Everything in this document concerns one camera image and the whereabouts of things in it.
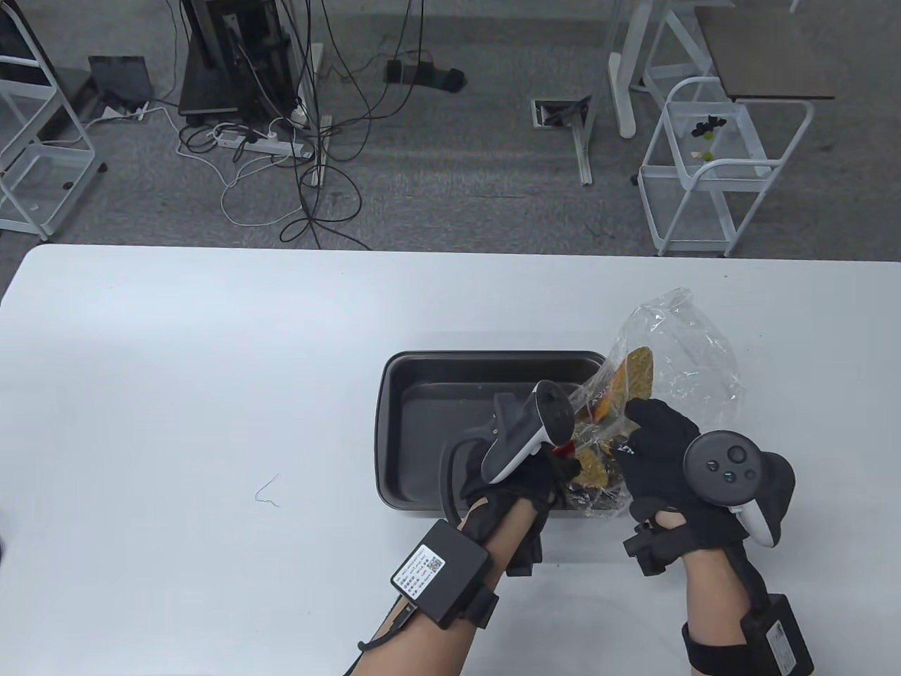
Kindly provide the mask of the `person's right hand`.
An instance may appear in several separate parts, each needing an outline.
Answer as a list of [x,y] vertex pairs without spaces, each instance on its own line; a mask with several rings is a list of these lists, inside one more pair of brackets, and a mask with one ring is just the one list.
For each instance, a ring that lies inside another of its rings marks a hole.
[[696,551],[743,556],[748,534],[737,518],[699,498],[686,479],[684,457],[700,435],[698,426],[657,399],[631,399],[625,414],[636,428],[612,450],[637,522],[624,547],[641,572],[660,575],[676,559]]

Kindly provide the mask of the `person's left hand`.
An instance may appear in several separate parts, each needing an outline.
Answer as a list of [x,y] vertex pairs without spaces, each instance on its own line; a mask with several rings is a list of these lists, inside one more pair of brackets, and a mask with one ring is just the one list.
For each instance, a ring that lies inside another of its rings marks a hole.
[[486,544],[502,520],[519,500],[536,510],[536,519],[506,566],[508,577],[530,577],[535,564],[543,561],[541,532],[549,512],[565,501],[567,483],[581,473],[575,458],[541,451],[529,456],[501,482],[491,484],[482,477],[486,448],[470,451],[460,498],[467,507],[461,531],[479,544]]

